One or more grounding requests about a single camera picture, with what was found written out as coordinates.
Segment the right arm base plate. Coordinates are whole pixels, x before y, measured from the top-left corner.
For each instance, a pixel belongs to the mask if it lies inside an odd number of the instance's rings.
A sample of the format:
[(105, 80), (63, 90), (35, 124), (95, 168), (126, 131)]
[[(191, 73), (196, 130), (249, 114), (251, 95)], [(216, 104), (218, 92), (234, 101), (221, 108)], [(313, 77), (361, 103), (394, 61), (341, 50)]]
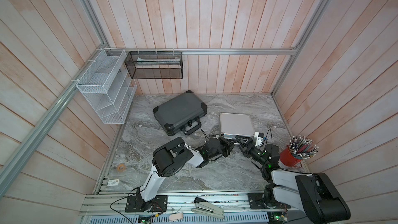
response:
[(282, 209), (290, 209), (291, 206), (287, 204), (282, 204), (279, 202), (265, 202), (264, 193), (248, 193), (247, 194), (249, 200), (250, 209), (275, 209), (275, 208), (282, 208)]

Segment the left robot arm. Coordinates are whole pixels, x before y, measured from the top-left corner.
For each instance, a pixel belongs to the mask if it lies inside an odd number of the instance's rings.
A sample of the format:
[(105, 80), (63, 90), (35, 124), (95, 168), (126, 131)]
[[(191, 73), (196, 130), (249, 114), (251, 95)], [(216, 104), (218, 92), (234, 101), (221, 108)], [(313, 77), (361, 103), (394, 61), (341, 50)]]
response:
[(233, 141), (222, 136), (209, 138), (199, 148), (190, 147), (181, 137), (173, 139), (153, 152), (151, 171), (137, 196), (145, 203), (153, 200), (165, 178), (178, 173), (185, 164), (202, 168), (210, 161), (229, 156), (234, 146)]

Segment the silver aluminium poker case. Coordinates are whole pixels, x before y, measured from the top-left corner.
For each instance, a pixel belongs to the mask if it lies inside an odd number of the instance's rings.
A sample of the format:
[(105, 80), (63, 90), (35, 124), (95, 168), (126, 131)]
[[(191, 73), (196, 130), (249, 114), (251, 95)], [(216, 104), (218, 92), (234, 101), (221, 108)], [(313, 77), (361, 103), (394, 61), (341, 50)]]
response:
[(220, 135), (226, 139), (238, 136), (253, 138), (255, 130), (249, 115), (220, 113)]

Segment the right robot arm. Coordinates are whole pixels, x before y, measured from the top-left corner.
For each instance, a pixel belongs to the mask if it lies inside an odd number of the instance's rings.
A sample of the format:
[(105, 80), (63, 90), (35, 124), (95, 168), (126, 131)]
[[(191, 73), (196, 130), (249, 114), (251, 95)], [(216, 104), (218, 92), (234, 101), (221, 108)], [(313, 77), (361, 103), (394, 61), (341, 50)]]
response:
[(349, 220), (351, 211), (329, 177), (324, 173), (299, 173), (279, 166), (278, 146), (256, 147), (252, 138), (236, 137), (246, 158), (260, 164), (262, 177), (268, 182), (263, 193), (264, 205), (276, 208), (289, 205), (304, 212), (314, 224)]

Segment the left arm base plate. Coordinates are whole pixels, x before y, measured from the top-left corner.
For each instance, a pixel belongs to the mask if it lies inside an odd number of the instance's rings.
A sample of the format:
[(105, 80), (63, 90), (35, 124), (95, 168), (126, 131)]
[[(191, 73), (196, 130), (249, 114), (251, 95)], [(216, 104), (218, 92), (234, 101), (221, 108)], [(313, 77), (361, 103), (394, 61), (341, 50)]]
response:
[(138, 212), (165, 212), (167, 210), (167, 195), (157, 195), (154, 199), (145, 202), (141, 195), (127, 197), (126, 213)]

